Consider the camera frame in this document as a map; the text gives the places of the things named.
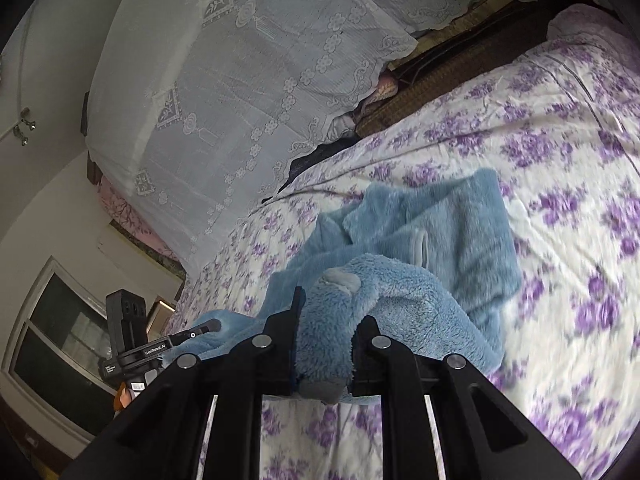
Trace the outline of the pink folded bedding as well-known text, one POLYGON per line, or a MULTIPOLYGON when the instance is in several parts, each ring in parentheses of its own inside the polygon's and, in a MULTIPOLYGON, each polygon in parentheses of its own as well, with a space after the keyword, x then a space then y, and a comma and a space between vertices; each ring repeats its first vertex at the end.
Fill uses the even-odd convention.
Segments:
POLYGON ((354 136, 360 122, 377 110, 384 102, 396 96, 398 90, 399 84, 396 77, 390 70, 384 70, 378 77, 378 85, 370 96, 362 100, 352 112, 332 120, 326 134, 326 143, 354 136))

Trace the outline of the light blue fleece garment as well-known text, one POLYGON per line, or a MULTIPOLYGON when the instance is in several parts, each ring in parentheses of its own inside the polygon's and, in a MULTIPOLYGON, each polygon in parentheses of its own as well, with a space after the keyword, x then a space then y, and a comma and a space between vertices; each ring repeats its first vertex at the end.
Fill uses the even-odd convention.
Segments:
POLYGON ((349 400, 352 337, 366 316, 420 356, 459 353, 492 373, 504 355, 501 309, 521 282, 495 171, 420 188, 375 183, 359 202, 320 214, 286 268, 271 275, 255 316, 216 311, 220 330, 179 344, 163 360, 227 354, 288 310, 301 288, 295 375, 303 398, 349 400))

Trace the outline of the purple floral bed sheet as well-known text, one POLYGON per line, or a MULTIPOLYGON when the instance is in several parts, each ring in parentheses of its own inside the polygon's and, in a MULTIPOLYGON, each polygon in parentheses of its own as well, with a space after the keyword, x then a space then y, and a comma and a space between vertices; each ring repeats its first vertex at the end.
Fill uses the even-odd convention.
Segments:
POLYGON ((171 332, 262 306, 318 214, 374 182, 415 186, 495 170, 523 284, 491 379, 586 479, 639 422, 639 47, 575 4, 544 43, 304 171, 186 283, 171 332))

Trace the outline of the white lace cover cloth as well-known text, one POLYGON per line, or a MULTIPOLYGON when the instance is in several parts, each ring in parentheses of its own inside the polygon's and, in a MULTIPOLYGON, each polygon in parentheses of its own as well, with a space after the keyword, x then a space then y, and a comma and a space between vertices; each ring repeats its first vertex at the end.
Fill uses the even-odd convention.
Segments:
POLYGON ((89 92, 89 154, 196 273, 389 62, 477 1, 122 0, 89 92))

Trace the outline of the dark window with white frame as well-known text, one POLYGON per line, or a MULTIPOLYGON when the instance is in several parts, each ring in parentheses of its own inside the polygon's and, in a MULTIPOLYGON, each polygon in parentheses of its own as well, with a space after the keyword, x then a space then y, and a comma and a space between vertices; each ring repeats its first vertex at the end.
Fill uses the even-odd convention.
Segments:
POLYGON ((111 354, 102 301, 50 257, 18 311, 2 373, 29 406, 82 446, 112 420, 115 389, 99 374, 111 354))

